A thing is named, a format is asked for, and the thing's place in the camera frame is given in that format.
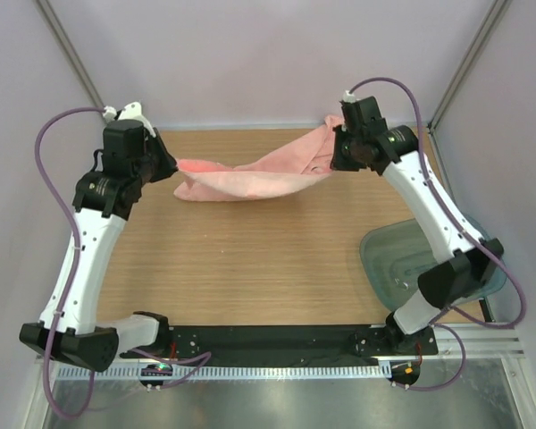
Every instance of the translucent plastic tray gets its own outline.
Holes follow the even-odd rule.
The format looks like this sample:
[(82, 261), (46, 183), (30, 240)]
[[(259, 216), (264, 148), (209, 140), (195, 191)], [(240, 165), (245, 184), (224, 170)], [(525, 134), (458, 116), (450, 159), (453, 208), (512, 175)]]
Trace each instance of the translucent plastic tray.
[[(489, 238), (479, 224), (466, 218)], [(401, 307), (415, 293), (419, 274), (437, 264), (429, 241), (415, 219), (369, 232), (361, 242), (359, 254), (377, 297), (391, 311)], [(475, 297), (486, 297), (500, 290), (506, 278), (502, 270), (497, 269)]]

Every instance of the white wall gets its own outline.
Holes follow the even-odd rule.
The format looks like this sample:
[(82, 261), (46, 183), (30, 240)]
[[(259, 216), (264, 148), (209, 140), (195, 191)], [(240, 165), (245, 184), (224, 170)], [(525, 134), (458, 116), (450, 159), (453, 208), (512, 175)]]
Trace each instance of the white wall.
[[(523, 283), (519, 333), (536, 376), (536, 0), (513, 2), (438, 130), (459, 205), (500, 237)], [(492, 298), (512, 319), (512, 286)]]
[[(140, 98), (156, 125), (179, 128), (319, 122), (376, 75), (403, 80), (429, 119), (492, 1), (52, 3), (103, 98)], [(397, 88), (372, 93), (389, 119), (412, 121)]]
[[(28, 402), (34, 354), (18, 341), (51, 293), (69, 227), (33, 162), (41, 125), (62, 110), (89, 105), (58, 46), (28, 0), (0, 1), (0, 428), (13, 427)], [(46, 139), (46, 166), (67, 201), (92, 163), (101, 121), (68, 119)]]

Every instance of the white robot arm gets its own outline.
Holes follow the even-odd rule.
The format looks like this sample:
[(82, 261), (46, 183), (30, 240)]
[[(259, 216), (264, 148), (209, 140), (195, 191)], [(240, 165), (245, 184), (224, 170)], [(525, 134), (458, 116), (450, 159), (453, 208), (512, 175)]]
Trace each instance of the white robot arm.
[(498, 239), (486, 241), (463, 217), (425, 157), (428, 180), (460, 220), (462, 229), (448, 219), (425, 181), (418, 138), (411, 129), (404, 125), (388, 129), (374, 97), (359, 100), (346, 92), (341, 107), (345, 123), (335, 129), (331, 168), (353, 172), (370, 168), (383, 176), (415, 215), (439, 263), (419, 276), (419, 290), (388, 316), (386, 333), (397, 347), (413, 341), (414, 335), (421, 334), (445, 308), (467, 301), (492, 276), (496, 266), (465, 238), (465, 233), (497, 257), (504, 249)]
[(148, 182), (170, 177), (177, 171), (158, 131), (143, 116), (140, 103), (116, 111), (106, 107), (102, 152), (103, 171), (94, 168), (76, 186), (74, 220), (81, 248), (70, 238), (57, 283), (36, 324), (24, 324), (20, 339), (44, 354), (46, 337), (70, 273), (74, 252), (80, 264), (56, 326), (53, 358), (95, 371), (104, 371), (116, 355), (140, 346), (156, 351), (170, 345), (166, 317), (139, 312), (129, 318), (99, 323), (97, 301), (105, 271), (127, 223), (132, 206)]

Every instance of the wooden surface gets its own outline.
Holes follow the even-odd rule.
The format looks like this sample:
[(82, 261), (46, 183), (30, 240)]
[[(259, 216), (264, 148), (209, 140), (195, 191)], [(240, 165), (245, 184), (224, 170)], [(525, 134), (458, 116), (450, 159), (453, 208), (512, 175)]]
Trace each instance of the wooden surface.
[[(306, 132), (165, 132), (163, 140), (177, 158), (238, 165)], [(377, 174), (336, 172), (295, 195), (236, 203), (180, 201), (172, 193), (181, 181), (179, 173), (143, 188), (109, 264), (99, 320), (145, 310), (172, 324), (384, 321), (389, 311), (365, 276), (359, 243), (412, 215)], [(465, 308), (480, 316), (477, 303)]]

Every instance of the pink towel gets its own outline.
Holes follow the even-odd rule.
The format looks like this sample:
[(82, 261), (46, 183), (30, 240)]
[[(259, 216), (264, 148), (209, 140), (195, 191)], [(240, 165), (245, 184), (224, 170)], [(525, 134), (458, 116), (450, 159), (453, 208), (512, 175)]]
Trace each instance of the pink towel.
[(174, 195), (187, 201), (240, 201), (298, 192), (330, 176), (333, 128), (342, 123), (338, 116), (326, 116), (324, 125), (248, 165), (180, 159), (185, 181)]

